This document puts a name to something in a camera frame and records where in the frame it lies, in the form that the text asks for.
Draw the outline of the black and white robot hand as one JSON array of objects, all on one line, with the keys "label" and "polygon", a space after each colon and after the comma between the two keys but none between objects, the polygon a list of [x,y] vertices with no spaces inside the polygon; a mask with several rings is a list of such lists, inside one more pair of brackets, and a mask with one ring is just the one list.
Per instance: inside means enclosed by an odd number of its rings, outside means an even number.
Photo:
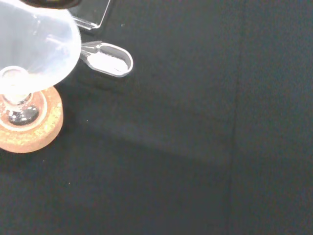
[{"label": "black and white robot hand", "polygon": [[21,0],[21,2],[39,8],[69,9],[79,5],[82,0]]}]

